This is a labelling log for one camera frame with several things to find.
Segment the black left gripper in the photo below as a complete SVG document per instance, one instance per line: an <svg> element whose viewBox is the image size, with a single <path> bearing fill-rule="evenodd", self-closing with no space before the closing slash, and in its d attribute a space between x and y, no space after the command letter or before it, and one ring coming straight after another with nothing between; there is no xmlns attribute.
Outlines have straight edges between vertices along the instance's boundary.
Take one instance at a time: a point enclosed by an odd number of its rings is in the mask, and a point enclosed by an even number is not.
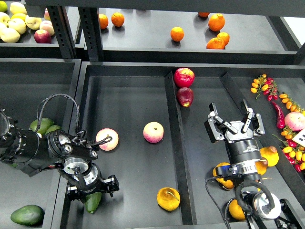
<svg viewBox="0 0 305 229"><path fill-rule="evenodd" d="M88 172L72 176L67 186L67 196L70 201L79 200L86 202L86 193L94 193L101 191L108 193L113 197L114 192L120 190L119 182L115 175L109 176L107 179L101 177L101 172L95 163L91 164Z"/></svg>

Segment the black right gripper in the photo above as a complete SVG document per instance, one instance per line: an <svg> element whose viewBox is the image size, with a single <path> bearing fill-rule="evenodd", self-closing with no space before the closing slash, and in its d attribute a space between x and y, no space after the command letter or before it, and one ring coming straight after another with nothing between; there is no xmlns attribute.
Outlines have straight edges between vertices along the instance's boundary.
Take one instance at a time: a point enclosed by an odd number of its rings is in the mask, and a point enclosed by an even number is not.
<svg viewBox="0 0 305 229"><path fill-rule="evenodd" d="M215 103L209 104L210 113L204 126L212 143L225 140L225 147L232 166L233 174L257 173L256 162L262 159L254 137L265 134L263 121L243 99L246 114L242 121L223 120L217 112Z"/></svg>

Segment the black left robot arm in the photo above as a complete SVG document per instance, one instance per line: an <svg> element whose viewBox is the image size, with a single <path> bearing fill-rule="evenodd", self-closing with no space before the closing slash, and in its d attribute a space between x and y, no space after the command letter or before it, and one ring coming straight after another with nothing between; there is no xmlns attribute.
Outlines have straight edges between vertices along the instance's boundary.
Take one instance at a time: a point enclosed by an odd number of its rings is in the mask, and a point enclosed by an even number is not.
<svg viewBox="0 0 305 229"><path fill-rule="evenodd" d="M37 110L36 129L25 130L16 126L17 121L0 109L0 160L32 177L44 170L58 170L68 181L68 198L83 200L87 195L101 192L112 195L119 190L116 176L103 178L94 163L100 145L110 142L107 136L101 141L88 141L85 131L76 130L70 135L63 130L54 130L41 135L38 129L47 103L58 94L44 99Z"/></svg>

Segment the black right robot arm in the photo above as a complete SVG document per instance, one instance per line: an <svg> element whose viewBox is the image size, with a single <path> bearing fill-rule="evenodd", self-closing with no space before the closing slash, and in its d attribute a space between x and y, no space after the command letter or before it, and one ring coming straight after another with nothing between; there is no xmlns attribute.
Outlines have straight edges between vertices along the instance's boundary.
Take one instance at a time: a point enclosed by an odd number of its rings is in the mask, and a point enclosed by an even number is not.
<svg viewBox="0 0 305 229"><path fill-rule="evenodd" d="M225 121L210 103L210 113L204 126L210 141L224 141L229 157L229 165L216 166L213 180L222 178L234 185L237 204L241 207L248 228L265 229L264 220L275 222L278 229L303 229L301 219L296 215L292 205L286 199L278 199L262 184L261 175L256 164L262 156L256 137L265 134L260 114L256 114L243 101L246 114L241 121Z"/></svg>

